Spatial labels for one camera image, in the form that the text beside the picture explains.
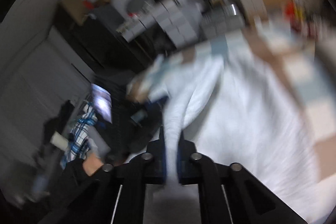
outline metal bolt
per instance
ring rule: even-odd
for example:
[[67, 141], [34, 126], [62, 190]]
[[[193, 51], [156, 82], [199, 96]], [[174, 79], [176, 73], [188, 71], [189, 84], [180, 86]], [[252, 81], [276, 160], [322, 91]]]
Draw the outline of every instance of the metal bolt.
[[144, 160], [150, 160], [151, 158], [153, 158], [153, 155], [151, 153], [143, 153], [141, 155], [141, 157], [144, 159]]
[[193, 160], [199, 160], [200, 158], [202, 158], [202, 155], [200, 153], [193, 153], [191, 154], [191, 158]]
[[104, 164], [102, 169], [105, 171], [105, 172], [110, 172], [112, 171], [113, 169], [113, 165], [112, 164]]
[[241, 166], [241, 164], [232, 164], [232, 165], [231, 165], [231, 169], [232, 169], [233, 171], [238, 172], [238, 171], [240, 171], [240, 170], [242, 169], [242, 166]]

